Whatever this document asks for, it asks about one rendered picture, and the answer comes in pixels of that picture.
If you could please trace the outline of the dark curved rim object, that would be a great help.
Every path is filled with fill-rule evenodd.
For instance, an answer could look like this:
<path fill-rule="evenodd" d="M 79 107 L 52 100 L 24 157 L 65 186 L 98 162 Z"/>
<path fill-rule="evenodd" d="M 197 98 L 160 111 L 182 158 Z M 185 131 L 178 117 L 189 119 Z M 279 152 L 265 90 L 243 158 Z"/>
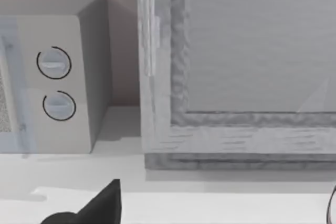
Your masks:
<path fill-rule="evenodd" d="M 330 194 L 330 197 L 329 197 L 329 200 L 328 200 L 328 204 L 327 204 L 327 210 L 326 210 L 326 224 L 333 224 L 332 223 L 332 216 L 331 216 L 331 211 L 332 211 L 332 201 L 333 201 L 333 198 L 336 194 L 336 185 L 334 186 L 331 194 Z"/>

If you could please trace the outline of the pale microwave oven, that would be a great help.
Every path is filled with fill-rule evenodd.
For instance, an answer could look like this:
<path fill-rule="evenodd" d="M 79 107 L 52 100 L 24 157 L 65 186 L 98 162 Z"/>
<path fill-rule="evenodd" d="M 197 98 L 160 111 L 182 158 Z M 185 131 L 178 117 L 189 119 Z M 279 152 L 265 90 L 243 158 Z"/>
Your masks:
<path fill-rule="evenodd" d="M 110 104 L 112 88 L 108 0 L 0 0 L 0 16 L 15 16 L 26 67 L 32 110 L 33 153 L 90 153 Z M 52 80 L 37 68 L 40 51 L 65 50 L 72 68 L 65 78 Z M 75 100 L 75 115 L 55 121 L 43 110 L 45 95 L 61 90 Z M 0 83 L 0 133 L 8 115 Z"/>

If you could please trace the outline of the microwave oven door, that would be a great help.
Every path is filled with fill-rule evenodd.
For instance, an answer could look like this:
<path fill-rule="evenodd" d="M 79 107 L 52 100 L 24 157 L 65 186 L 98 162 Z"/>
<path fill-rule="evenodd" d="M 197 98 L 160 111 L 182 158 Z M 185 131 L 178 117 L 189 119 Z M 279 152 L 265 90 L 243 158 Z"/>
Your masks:
<path fill-rule="evenodd" d="M 0 78 L 8 127 L 0 136 L 2 153 L 27 156 L 36 150 L 32 110 L 28 97 L 26 67 L 15 16 L 0 16 Z"/>

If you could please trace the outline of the pale round microwave knob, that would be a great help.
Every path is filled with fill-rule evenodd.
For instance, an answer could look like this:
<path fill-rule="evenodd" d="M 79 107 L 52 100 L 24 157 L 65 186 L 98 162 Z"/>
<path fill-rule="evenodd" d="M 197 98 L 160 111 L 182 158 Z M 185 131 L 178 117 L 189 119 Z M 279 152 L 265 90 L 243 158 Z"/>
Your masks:
<path fill-rule="evenodd" d="M 77 109 L 73 97 L 61 90 L 45 95 L 42 105 L 45 114 L 49 118 L 59 122 L 70 120 L 75 115 Z"/>
<path fill-rule="evenodd" d="M 65 78 L 72 68 L 68 53 L 56 46 L 40 51 L 36 57 L 36 65 L 43 76 L 52 80 Z"/>

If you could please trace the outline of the grey cabinet door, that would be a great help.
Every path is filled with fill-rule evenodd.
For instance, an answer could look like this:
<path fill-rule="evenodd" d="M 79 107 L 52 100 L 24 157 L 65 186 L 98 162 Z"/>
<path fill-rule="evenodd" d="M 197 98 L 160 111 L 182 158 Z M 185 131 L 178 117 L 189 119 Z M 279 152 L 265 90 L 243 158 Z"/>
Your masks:
<path fill-rule="evenodd" d="M 336 127 L 336 0 L 171 0 L 171 123 Z"/>

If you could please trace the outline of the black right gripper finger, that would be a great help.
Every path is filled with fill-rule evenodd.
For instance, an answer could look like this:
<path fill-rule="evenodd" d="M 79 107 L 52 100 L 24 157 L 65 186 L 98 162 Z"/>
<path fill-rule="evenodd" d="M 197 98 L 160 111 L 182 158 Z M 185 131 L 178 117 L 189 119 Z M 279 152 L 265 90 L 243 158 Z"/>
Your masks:
<path fill-rule="evenodd" d="M 121 216 L 121 182 L 114 179 L 77 213 L 57 212 L 40 224 L 121 224 Z"/>

